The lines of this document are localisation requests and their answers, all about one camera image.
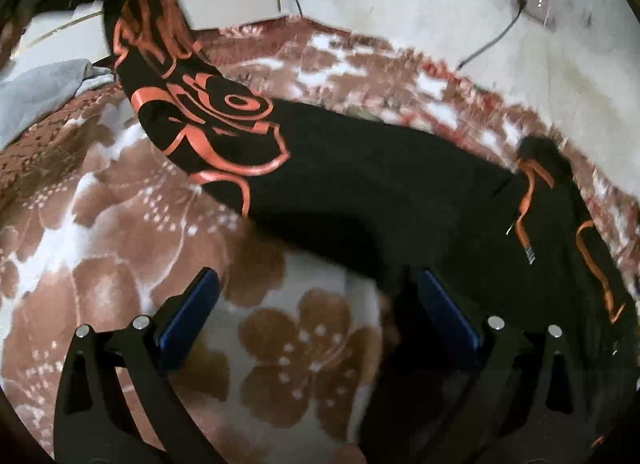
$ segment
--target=orange graphic print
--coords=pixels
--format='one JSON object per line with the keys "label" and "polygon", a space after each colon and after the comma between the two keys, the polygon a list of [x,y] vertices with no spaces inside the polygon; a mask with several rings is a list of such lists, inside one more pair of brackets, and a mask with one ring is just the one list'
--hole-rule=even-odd
{"label": "orange graphic print", "polygon": [[[138,112],[145,104],[165,102],[175,109],[168,120],[183,125],[162,153],[169,156],[180,145],[188,145],[210,167],[192,173],[191,179],[198,184],[234,183],[240,190],[242,214],[247,215],[250,188],[246,178],[271,173],[290,157],[280,125],[266,120],[273,112],[273,102],[222,77],[191,36],[177,0],[124,3],[113,34],[116,67],[132,50],[138,51],[166,87],[137,89],[131,96],[133,109]],[[211,144],[211,134],[221,140],[218,149]],[[254,151],[262,155],[252,151],[251,162],[238,159],[238,152],[246,154],[254,144],[260,146]]]}

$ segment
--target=white wall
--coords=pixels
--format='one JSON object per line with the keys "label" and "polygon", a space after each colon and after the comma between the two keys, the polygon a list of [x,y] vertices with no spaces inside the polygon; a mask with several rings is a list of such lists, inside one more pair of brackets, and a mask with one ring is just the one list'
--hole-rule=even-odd
{"label": "white wall", "polygon": [[[451,67],[513,17],[511,0],[300,1],[308,16],[395,38]],[[538,110],[640,195],[640,24],[625,0],[552,4],[559,13],[555,33],[523,19],[463,72]]]}

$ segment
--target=black fabric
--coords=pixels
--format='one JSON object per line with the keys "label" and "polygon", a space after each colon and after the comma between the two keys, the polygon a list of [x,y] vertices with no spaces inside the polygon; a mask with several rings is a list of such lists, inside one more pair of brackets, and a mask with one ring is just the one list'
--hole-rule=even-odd
{"label": "black fabric", "polygon": [[[167,94],[184,91],[177,99],[204,121],[187,118],[174,100],[145,101],[138,115],[153,143],[166,151],[186,126],[197,127],[210,148],[236,166],[214,170],[186,137],[169,155],[176,165],[190,174],[215,171],[242,179],[250,192],[248,215],[259,226],[376,279],[390,293],[398,291],[407,267],[429,266],[444,253],[461,213],[488,199],[511,179],[508,171],[431,134],[357,120],[310,105],[256,98],[246,87],[222,78],[196,54],[181,59],[163,79],[172,64],[171,45],[164,44],[158,19],[180,15],[170,14],[167,0],[130,0],[123,14],[131,11],[135,15],[132,29],[146,25],[140,16],[141,4],[149,4],[152,31],[136,39],[142,47],[122,41],[128,49],[118,66],[124,90],[136,108],[135,94],[141,88],[156,87]],[[118,19],[126,20],[120,17],[122,0],[116,7],[118,11],[105,15],[108,37],[114,36]],[[172,31],[179,35],[175,28]],[[151,42],[163,51],[162,60],[151,52]],[[206,75],[204,86],[194,89],[189,80]],[[257,109],[231,108],[225,103],[229,95],[250,98]],[[210,102],[208,110],[204,110],[206,101]],[[251,119],[271,104],[268,115]],[[268,132],[256,133],[260,126]],[[273,170],[241,175],[249,167],[279,157],[283,161]],[[247,205],[236,182],[216,181],[204,188],[237,211]]]}
{"label": "black fabric", "polygon": [[456,368],[438,343],[415,284],[394,301],[401,343],[380,369],[359,432],[367,464],[424,463],[417,456],[455,411],[473,372]]}
{"label": "black fabric", "polygon": [[[474,311],[524,332],[561,326],[584,371],[593,433],[607,433],[635,391],[635,307],[603,240],[586,228],[581,238],[609,281],[613,306],[624,306],[615,321],[606,310],[602,284],[576,244],[590,216],[551,141],[527,139],[521,148],[554,181],[551,188],[534,178],[526,251],[511,231],[529,190],[526,174],[431,134],[254,95],[209,65],[175,0],[104,7],[117,72],[142,126],[194,181],[262,228],[375,278],[393,295],[403,275],[429,267]],[[433,340],[403,343],[415,351]],[[411,354],[396,361],[417,361]],[[391,372],[395,378],[382,382],[396,390],[408,382],[398,368]],[[434,372],[436,381],[450,375]],[[420,386],[415,373],[410,381]],[[404,394],[396,410],[415,406],[407,395],[415,397]],[[422,418],[431,426],[440,414]]]}
{"label": "black fabric", "polygon": [[584,399],[593,428],[607,433],[636,391],[635,304],[607,245],[595,228],[584,229],[582,240],[609,282],[614,311],[624,307],[612,323],[602,283],[577,248],[577,230],[591,216],[573,182],[569,162],[550,139],[538,137],[523,141],[520,158],[536,160],[554,178],[551,188],[536,177],[523,221],[534,262],[529,263],[513,228],[528,188],[520,174],[463,218],[456,239],[435,270],[451,294],[470,298],[483,311],[508,318],[525,332],[544,332],[548,325],[559,325],[584,372]]}

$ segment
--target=brown floral bedsheet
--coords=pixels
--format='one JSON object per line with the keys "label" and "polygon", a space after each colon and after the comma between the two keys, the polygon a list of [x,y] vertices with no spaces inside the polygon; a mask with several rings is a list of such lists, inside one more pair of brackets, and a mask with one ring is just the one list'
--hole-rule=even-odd
{"label": "brown floral bedsheet", "polygon": [[[635,293],[638,202],[533,112],[421,53],[308,20],[200,39],[226,76],[255,91],[423,129],[506,167],[525,134],[553,137]],[[223,298],[174,385],[222,455],[230,464],[326,463],[354,440],[382,353],[373,283],[262,237],[191,184],[153,148],[117,84],[32,127],[0,152],[0,170],[0,376],[43,447],[52,450],[75,326],[114,329],[151,314],[202,266],[222,276]]]}

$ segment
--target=white headboard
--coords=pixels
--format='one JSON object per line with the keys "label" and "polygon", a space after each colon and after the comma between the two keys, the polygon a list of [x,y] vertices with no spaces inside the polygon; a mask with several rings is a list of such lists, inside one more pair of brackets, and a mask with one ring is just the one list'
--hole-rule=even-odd
{"label": "white headboard", "polygon": [[[194,29],[234,26],[276,18],[281,0],[180,0]],[[33,67],[87,58],[96,62],[109,56],[102,28],[102,4],[85,6],[73,14],[44,15],[31,22],[15,50],[7,79]]]}

